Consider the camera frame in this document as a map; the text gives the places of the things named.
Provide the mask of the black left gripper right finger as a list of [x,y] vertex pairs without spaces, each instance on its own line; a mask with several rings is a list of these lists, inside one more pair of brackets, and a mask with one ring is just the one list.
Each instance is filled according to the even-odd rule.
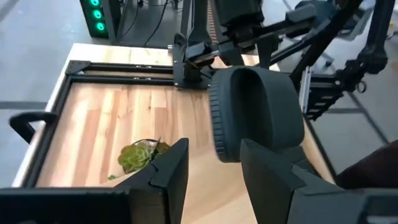
[[274,152],[243,139],[241,166],[258,223],[397,223],[396,189],[331,184],[314,173],[301,147]]

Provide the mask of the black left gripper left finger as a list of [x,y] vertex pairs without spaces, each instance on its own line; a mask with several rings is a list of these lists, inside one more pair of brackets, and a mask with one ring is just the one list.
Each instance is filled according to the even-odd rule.
[[180,223],[189,141],[179,139],[114,187],[1,190],[1,223]]

